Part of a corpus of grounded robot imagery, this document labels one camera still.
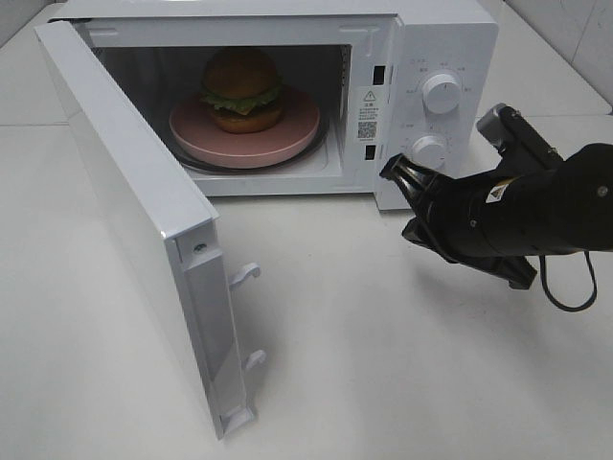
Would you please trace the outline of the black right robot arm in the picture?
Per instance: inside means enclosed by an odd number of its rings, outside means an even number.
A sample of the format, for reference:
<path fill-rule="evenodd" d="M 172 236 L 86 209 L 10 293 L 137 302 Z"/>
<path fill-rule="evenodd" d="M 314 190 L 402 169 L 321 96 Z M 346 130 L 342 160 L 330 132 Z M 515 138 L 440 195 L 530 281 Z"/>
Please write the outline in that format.
<path fill-rule="evenodd" d="M 516 289 L 534 280 L 530 256 L 611 250 L 611 145 L 589 144 L 564 159 L 503 103 L 476 126 L 500 155 L 493 170 L 452 178 L 403 154 L 382 169 L 415 214 L 404 239 Z"/>

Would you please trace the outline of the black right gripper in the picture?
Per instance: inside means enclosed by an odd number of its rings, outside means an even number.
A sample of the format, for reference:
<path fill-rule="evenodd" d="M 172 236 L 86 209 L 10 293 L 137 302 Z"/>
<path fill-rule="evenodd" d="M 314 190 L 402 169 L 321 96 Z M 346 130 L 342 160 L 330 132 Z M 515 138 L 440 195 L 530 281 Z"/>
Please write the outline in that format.
<path fill-rule="evenodd" d="M 518 110 L 502 109 L 501 118 L 514 141 L 497 151 L 493 170 L 454 179 L 399 153 L 379 176 L 397 185 L 415 213 L 404 239 L 511 288 L 529 288 L 536 271 L 527 258 L 546 251 L 538 189 L 563 160 Z"/>

